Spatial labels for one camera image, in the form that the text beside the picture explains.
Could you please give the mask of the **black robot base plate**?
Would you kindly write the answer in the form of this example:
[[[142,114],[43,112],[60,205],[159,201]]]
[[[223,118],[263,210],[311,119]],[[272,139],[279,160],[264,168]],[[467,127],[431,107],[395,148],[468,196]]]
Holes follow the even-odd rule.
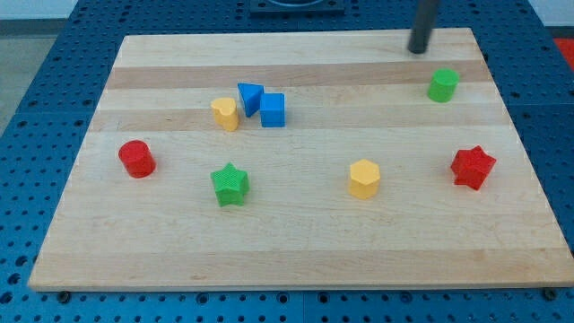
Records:
[[[343,13],[344,0],[248,0],[251,14]]]

